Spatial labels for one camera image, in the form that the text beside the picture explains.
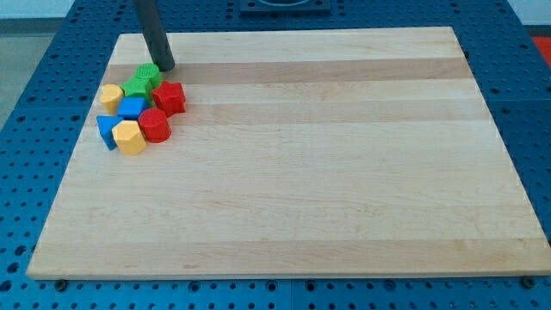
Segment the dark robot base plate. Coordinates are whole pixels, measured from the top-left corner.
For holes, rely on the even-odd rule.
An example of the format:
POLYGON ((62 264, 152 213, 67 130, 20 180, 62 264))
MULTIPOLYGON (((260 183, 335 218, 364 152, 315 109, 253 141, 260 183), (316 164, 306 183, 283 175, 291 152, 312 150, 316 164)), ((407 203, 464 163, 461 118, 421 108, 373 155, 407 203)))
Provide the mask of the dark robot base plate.
POLYGON ((238 0, 236 4, 241 15, 331 11, 330 0, 238 0))

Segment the grey cylindrical robot arm rod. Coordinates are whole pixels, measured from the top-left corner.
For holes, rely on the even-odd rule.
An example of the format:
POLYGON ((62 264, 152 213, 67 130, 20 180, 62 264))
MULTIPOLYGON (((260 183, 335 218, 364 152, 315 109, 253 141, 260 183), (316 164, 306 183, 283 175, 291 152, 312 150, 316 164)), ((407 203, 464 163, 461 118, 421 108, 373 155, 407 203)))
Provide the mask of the grey cylindrical robot arm rod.
POLYGON ((176 66, 176 62, 170 49, 158 2, 133 0, 133 6, 152 62, 160 71, 171 71, 176 66))

